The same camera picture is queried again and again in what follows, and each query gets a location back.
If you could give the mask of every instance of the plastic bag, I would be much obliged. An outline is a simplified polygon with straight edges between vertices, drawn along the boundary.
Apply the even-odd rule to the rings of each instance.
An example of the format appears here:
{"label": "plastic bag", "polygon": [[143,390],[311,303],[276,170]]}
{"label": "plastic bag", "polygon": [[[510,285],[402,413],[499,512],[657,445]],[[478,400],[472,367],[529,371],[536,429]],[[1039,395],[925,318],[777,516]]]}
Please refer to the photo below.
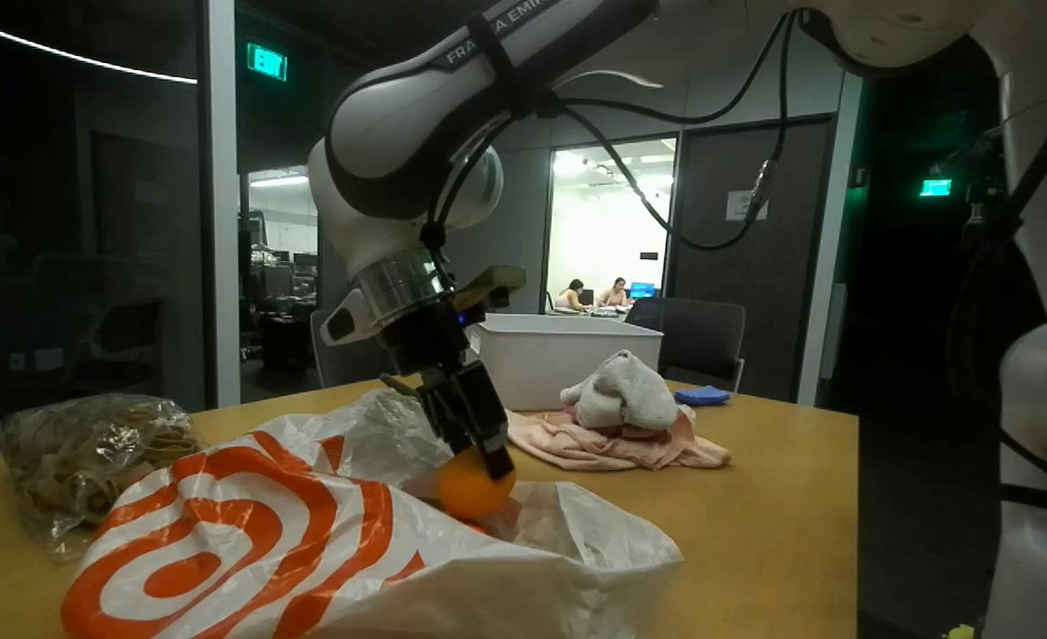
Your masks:
{"label": "plastic bag", "polygon": [[503,539],[423,488],[450,454],[375,390],[136,483],[65,595],[71,636],[634,636],[682,561],[572,483],[517,483]]}
{"label": "plastic bag", "polygon": [[44,406],[16,413],[0,429],[24,522],[65,561],[87,551],[136,479],[197,449],[193,414],[145,395]]}

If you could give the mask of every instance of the table surface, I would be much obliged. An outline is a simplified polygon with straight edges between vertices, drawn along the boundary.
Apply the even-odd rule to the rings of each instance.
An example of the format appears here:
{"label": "table surface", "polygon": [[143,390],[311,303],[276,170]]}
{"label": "table surface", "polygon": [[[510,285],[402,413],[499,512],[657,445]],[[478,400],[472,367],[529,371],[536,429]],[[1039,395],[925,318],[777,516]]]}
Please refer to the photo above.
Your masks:
{"label": "table surface", "polygon": [[[374,384],[199,413],[203,445],[288,413],[330,413]],[[698,409],[698,434],[731,470],[557,472],[515,449],[517,479],[572,479],[657,522],[686,555],[644,636],[854,636],[859,429],[854,414],[764,396]],[[65,636],[58,606],[74,563],[17,525],[0,460],[0,636]]]}

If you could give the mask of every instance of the floor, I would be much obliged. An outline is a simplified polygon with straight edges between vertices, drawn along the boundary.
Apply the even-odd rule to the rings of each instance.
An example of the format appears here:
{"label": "floor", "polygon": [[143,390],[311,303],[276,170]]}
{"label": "floor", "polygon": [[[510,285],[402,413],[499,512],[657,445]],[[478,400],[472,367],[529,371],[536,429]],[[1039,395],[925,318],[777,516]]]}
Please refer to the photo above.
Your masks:
{"label": "floor", "polygon": [[[830,409],[861,420],[859,636],[980,626],[999,539],[989,420],[947,390],[934,338],[847,344]],[[246,400],[308,387],[311,369],[246,362]]]}

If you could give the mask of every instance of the person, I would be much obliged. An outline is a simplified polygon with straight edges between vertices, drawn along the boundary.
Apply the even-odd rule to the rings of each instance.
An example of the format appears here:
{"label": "person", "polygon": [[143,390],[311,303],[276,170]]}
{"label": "person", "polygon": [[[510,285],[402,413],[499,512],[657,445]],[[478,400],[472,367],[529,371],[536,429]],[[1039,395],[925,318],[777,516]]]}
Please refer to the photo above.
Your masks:
{"label": "person", "polygon": [[568,289],[565,289],[565,294],[561,294],[561,304],[568,312],[589,312],[589,294],[593,292],[579,278],[572,278]]}
{"label": "person", "polygon": [[625,278],[618,278],[613,289],[604,292],[599,304],[618,304],[618,309],[627,309],[633,304],[627,289],[625,289]]}

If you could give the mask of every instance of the pink towel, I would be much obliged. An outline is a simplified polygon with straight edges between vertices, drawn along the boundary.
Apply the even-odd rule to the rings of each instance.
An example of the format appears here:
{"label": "pink towel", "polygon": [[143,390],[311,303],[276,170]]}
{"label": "pink towel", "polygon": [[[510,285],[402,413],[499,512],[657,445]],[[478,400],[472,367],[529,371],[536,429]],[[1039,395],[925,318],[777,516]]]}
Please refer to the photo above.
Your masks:
{"label": "pink towel", "polygon": [[599,434],[572,423],[572,413],[507,413],[515,446],[557,470],[720,470],[727,449],[696,438],[696,413],[682,406],[657,438]]}

